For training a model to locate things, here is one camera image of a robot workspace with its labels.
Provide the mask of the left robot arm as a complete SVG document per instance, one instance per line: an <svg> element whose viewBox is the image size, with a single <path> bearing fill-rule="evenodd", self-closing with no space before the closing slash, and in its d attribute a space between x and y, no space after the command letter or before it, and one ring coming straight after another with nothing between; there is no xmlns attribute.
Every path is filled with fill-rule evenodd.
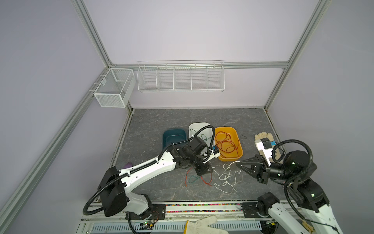
<svg viewBox="0 0 374 234"><path fill-rule="evenodd" d="M153 212L153 204L146 194L136 194L133 190L144 182L175 169L194 168L198 176L212 173L208 161L215 157L212 143L206 143L199 134L210 129L212 125L202 127L191 138L172 142L163 148L161 153L139 165L117 169L109 168L97 191L89 198L83 207L86 216L104 212L106 217L122 211L134 213L141 218L147 218Z"/></svg>

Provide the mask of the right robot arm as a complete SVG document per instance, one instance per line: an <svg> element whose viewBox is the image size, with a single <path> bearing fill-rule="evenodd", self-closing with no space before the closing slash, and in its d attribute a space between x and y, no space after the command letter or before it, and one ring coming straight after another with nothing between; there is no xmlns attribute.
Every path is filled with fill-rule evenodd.
<svg viewBox="0 0 374 234"><path fill-rule="evenodd" d="M312 224L316 234L341 234L327 195L311 178L317 166L310 147L297 139L284 140L272 148L271 158L272 162L267 163L263 156L256 155L236 165L258 183L280 180L285 198L298 218L294 218L271 192L258 197L256 206L244 203L243 212L252 211L260 217L270 218L289 234L310 233L301 221Z"/></svg>

